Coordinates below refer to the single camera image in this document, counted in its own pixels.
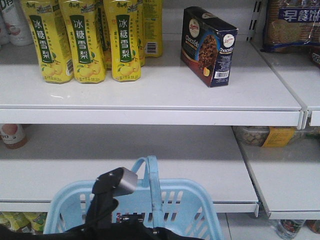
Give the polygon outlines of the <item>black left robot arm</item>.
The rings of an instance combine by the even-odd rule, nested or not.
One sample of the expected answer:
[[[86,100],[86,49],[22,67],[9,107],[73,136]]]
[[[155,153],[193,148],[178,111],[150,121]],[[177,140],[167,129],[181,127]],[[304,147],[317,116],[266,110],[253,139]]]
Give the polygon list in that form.
[[[125,167],[100,175],[93,187],[93,200],[85,223],[62,233],[35,235],[14,232],[0,227],[2,240],[184,240],[163,227],[148,228],[138,215],[126,215],[121,223],[112,223],[111,213],[118,207],[115,196],[129,195],[136,190],[138,176]]]

